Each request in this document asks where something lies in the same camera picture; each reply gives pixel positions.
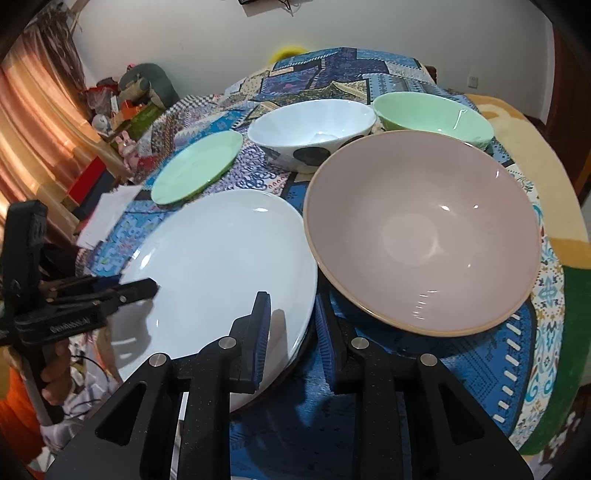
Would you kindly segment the person's left hand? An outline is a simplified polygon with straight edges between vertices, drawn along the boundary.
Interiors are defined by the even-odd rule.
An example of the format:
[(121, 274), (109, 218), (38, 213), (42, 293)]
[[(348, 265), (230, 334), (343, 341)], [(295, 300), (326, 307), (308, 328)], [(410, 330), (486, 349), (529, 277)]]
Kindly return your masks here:
[(46, 383), (42, 395), (50, 405), (60, 406), (71, 390), (71, 353), (68, 340), (60, 341), (54, 347), (55, 357), (48, 362), (41, 374), (42, 381)]

